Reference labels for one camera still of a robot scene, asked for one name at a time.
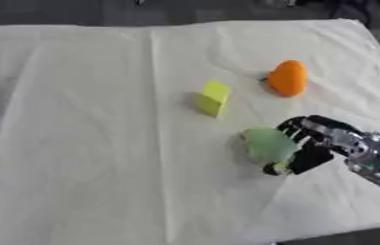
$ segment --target white sheet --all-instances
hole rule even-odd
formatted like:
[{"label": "white sheet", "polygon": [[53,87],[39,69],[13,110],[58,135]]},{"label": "white sheet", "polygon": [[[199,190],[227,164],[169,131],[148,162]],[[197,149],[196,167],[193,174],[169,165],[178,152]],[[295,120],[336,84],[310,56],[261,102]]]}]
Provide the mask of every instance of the white sheet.
[{"label": "white sheet", "polygon": [[[308,67],[302,96],[261,74]],[[232,87],[218,120],[190,105]],[[380,131],[380,47],[348,20],[0,27],[0,244],[258,244],[380,227],[380,189],[337,159],[265,176],[235,134],[322,114]]]}]

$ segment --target orange ball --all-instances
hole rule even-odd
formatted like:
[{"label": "orange ball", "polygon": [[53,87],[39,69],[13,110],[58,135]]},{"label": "orange ball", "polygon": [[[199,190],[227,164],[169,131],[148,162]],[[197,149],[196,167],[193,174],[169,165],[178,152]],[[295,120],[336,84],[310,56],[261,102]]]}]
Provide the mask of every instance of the orange ball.
[{"label": "orange ball", "polygon": [[285,97],[296,96],[307,85],[307,70],[302,62],[287,60],[270,73],[268,82],[279,94]]}]

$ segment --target black object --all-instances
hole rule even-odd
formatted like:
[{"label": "black object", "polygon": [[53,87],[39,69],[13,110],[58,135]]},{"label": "black object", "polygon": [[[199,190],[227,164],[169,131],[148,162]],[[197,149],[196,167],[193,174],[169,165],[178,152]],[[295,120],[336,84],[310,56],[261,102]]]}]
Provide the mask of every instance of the black object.
[{"label": "black object", "polygon": [[298,0],[297,5],[306,5],[309,2],[321,2],[324,1],[329,8],[330,19],[336,18],[337,13],[343,7],[343,5],[349,5],[355,10],[364,15],[365,19],[363,23],[369,27],[371,24],[371,13],[369,12],[369,0]]},{"label": "black object", "polygon": [[329,13],[329,18],[335,18],[337,16],[337,12],[340,8],[347,4],[353,7],[355,10],[359,11],[361,14],[365,16],[365,21],[363,21],[364,25],[369,28],[371,25],[371,13],[369,12],[369,0],[328,0],[331,4],[331,12]]}]

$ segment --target black robotic glove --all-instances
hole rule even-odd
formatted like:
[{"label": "black robotic glove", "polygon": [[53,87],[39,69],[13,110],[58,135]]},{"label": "black robotic glove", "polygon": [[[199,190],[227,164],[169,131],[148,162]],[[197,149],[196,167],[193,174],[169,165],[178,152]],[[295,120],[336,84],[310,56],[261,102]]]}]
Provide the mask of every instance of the black robotic glove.
[{"label": "black robotic glove", "polygon": [[[287,120],[278,126],[278,130],[282,131],[286,136],[292,139],[295,143],[300,143],[302,140],[308,140],[302,145],[302,148],[294,154],[293,159],[289,163],[288,169],[295,174],[306,172],[313,167],[317,167],[331,161],[334,158],[332,151],[347,156],[342,148],[336,145],[328,145],[329,139],[327,135],[313,130],[307,126],[307,123],[315,123],[321,125],[325,129],[343,129],[361,135],[362,132],[353,126],[331,120],[318,115],[308,117],[297,117]],[[268,164],[264,167],[264,172],[270,175],[280,175],[274,168],[275,163]]]}]

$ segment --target light green toy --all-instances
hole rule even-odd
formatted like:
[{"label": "light green toy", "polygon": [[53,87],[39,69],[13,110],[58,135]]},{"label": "light green toy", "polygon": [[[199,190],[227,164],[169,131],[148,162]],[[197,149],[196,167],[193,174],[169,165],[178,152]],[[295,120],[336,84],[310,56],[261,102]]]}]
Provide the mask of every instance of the light green toy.
[{"label": "light green toy", "polygon": [[257,164],[279,163],[275,167],[287,169],[295,144],[281,131],[273,128],[250,128],[241,133],[249,158]]}]

